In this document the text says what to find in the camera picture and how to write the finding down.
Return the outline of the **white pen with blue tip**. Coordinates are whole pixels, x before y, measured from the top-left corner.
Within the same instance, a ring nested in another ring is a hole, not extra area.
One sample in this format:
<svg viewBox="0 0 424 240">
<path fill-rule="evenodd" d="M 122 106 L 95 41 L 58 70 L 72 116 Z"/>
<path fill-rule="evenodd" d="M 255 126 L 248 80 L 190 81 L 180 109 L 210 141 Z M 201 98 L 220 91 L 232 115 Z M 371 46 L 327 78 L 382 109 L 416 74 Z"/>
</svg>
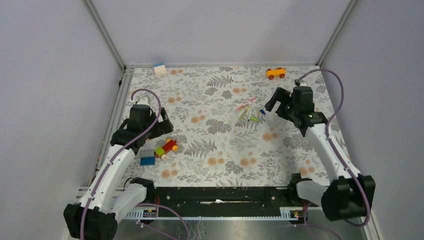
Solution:
<svg viewBox="0 0 424 240">
<path fill-rule="evenodd" d="M 248 122 L 251 120 L 251 114 L 252 114 L 252 108 L 250 107 L 249 108 L 249 111 L 248 111 L 248 116 L 247 116 L 247 121 Z"/>
</svg>

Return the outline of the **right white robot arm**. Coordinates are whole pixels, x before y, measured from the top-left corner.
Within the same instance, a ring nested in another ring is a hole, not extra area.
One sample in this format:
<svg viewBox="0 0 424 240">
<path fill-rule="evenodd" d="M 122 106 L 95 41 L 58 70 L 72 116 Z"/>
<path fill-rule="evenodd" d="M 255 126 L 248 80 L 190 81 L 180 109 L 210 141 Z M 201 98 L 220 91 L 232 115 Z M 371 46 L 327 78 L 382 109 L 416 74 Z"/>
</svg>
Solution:
<svg viewBox="0 0 424 240">
<path fill-rule="evenodd" d="M 324 186 L 300 174 L 292 175 L 287 191 L 287 201 L 293 206 L 305 200 L 320 206 L 329 221 L 364 217 L 361 226 L 371 218 L 371 208 L 376 188 L 372 176 L 363 175 L 336 141 L 330 130 L 331 121 L 315 110 L 313 90 L 309 86 L 295 86 L 292 91 L 277 87 L 265 109 L 270 112 L 280 103 L 276 114 L 300 131 L 317 153 L 324 166 L 329 185 Z"/>
</svg>

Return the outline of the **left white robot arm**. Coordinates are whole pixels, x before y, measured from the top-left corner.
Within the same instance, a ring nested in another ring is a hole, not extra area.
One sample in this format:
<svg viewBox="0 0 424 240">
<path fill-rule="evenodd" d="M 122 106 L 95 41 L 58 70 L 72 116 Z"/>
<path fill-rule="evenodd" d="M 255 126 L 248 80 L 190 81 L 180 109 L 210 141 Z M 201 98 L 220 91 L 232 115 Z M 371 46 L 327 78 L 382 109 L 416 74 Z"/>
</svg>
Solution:
<svg viewBox="0 0 424 240">
<path fill-rule="evenodd" d="M 171 133 L 173 125 L 164 107 L 159 114 L 149 104 L 134 104 L 129 118 L 112 135 L 106 159 L 81 199 L 68 204 L 63 216 L 72 238 L 112 240 L 123 217 L 140 202 L 152 204 L 155 192 L 141 183 L 130 184 L 116 199 L 113 194 L 128 165 L 146 140 Z"/>
</svg>

